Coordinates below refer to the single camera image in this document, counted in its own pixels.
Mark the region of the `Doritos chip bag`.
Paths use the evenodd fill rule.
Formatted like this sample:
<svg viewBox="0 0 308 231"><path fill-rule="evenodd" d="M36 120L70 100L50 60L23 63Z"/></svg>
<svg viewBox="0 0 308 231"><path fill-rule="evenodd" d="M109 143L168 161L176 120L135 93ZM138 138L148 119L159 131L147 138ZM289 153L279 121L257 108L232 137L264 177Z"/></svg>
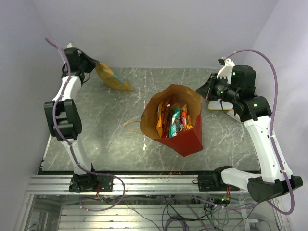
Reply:
<svg viewBox="0 0 308 231"><path fill-rule="evenodd" d="M121 80L116 76L111 68L109 68L106 64L100 62L96 65L95 70L99 76L99 78L103 81L103 83L118 91L123 92L133 92L134 89L130 86L129 81Z"/></svg>

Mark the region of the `red brown paper bag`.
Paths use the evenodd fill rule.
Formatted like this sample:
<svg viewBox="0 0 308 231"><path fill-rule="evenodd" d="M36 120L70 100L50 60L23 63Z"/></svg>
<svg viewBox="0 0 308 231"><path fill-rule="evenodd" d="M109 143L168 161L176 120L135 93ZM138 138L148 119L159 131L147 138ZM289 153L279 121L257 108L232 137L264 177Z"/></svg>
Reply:
<svg viewBox="0 0 308 231"><path fill-rule="evenodd" d="M179 133L170 138L160 138L156 130L157 110L161 102L170 102L168 114L167 135L170 127L170 119L175 109L182 109L186 104L193 128ZM155 94L146 105L140 123L140 134L172 148L183 157L203 150L202 144L202 97L193 89L171 84L162 92Z"/></svg>

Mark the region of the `orange Kettle chip bag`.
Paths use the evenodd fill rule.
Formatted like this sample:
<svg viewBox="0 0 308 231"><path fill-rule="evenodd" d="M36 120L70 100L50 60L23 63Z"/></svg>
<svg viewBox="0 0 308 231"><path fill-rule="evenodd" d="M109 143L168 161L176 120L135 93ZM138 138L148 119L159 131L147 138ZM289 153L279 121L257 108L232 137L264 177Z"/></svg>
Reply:
<svg viewBox="0 0 308 231"><path fill-rule="evenodd" d="M167 138L168 114L171 107L170 102L161 102L157 110L156 130L160 138Z"/></svg>

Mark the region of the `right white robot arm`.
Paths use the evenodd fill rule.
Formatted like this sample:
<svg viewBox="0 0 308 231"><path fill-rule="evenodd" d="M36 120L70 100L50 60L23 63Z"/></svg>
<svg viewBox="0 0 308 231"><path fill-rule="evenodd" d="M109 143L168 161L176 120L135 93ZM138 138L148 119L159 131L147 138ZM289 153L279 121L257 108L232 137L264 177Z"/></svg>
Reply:
<svg viewBox="0 0 308 231"><path fill-rule="evenodd" d="M232 185L248 191L255 202L261 203L303 186L303 180L293 174L279 145L272 144L275 140L270 130L273 113L267 99L255 95L255 79L256 72L250 66L224 64L196 92L210 102L229 102L233 105L234 113L252 139L260 166L260 174L237 170L232 166L216 168L213 187L221 191Z"/></svg>

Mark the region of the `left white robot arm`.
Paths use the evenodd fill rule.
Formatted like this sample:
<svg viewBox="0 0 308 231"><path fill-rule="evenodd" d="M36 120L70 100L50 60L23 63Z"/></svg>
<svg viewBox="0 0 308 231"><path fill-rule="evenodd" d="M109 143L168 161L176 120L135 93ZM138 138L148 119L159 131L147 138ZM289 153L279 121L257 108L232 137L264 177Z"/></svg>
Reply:
<svg viewBox="0 0 308 231"><path fill-rule="evenodd" d="M82 140L82 122L74 99L98 61L88 57L71 44L63 50L62 83L56 96L44 104L44 112L51 136L66 149L73 163L74 173L69 191L73 193L96 190L100 185L94 167L87 157Z"/></svg>

